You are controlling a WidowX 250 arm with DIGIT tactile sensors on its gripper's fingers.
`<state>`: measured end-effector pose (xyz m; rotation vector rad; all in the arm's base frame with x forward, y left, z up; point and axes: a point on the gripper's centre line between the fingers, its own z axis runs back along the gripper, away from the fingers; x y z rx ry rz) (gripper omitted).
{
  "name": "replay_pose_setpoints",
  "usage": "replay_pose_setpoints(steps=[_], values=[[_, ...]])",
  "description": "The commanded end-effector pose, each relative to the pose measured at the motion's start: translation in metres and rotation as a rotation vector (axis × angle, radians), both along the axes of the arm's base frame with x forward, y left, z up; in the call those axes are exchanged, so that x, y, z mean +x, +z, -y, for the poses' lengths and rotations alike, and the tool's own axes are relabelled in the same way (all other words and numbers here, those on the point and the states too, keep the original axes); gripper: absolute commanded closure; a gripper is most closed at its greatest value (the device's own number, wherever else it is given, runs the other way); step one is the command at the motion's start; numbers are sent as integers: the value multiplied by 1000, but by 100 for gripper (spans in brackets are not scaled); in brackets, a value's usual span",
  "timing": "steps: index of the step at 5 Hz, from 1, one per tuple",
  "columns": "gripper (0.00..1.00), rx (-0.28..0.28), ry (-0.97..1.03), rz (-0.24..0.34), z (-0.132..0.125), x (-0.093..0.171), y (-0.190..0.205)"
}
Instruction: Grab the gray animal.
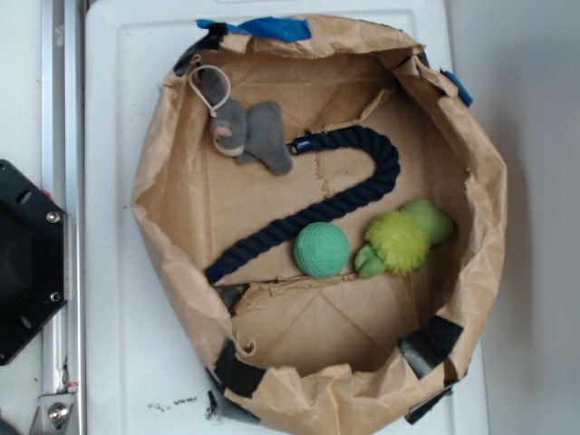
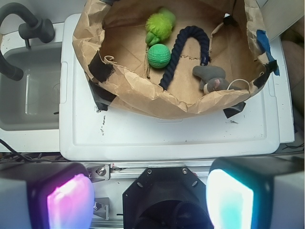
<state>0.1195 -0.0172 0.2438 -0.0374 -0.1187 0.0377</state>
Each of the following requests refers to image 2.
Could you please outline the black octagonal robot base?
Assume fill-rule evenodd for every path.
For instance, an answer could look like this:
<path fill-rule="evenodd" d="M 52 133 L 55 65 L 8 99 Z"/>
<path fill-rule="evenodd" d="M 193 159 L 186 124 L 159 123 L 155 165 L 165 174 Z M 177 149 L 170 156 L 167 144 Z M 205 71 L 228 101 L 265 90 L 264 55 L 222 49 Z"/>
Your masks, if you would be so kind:
<path fill-rule="evenodd" d="M 125 229 L 212 229 L 206 185 L 187 167 L 149 167 L 122 195 Z"/>

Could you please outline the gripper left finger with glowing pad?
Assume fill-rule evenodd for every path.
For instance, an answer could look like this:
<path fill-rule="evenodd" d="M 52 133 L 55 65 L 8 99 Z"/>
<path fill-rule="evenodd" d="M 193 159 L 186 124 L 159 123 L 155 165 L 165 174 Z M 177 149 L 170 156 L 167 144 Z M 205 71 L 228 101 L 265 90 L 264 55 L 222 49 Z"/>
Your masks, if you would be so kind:
<path fill-rule="evenodd" d="M 0 165 L 2 229 L 88 229 L 94 188 L 77 162 Z"/>

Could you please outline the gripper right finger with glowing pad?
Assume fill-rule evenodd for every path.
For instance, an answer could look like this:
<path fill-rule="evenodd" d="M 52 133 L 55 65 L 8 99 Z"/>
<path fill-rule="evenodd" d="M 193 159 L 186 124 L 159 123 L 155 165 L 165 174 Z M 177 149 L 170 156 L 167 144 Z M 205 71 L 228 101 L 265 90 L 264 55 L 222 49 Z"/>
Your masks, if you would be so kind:
<path fill-rule="evenodd" d="M 305 158 L 217 158 L 206 182 L 206 201 L 216 229 L 303 229 Z"/>

